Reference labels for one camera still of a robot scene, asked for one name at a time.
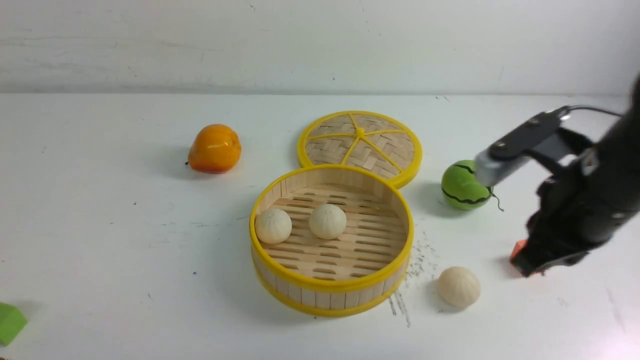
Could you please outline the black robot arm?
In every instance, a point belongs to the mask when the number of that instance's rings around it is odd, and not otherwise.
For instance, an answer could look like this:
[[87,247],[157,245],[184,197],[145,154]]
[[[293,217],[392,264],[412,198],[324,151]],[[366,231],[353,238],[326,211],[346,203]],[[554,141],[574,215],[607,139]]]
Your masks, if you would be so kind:
[[582,157],[556,167],[536,193],[528,237],[509,260],[523,277],[578,264],[638,214],[638,83],[625,114]]

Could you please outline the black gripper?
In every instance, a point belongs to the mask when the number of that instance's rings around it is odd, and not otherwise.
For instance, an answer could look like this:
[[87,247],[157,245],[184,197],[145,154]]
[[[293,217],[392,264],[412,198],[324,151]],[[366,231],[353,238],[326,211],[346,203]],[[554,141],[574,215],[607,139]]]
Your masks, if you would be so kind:
[[526,224],[528,237],[509,260],[523,277],[578,264],[639,213],[639,158],[590,150],[537,193],[539,209]]

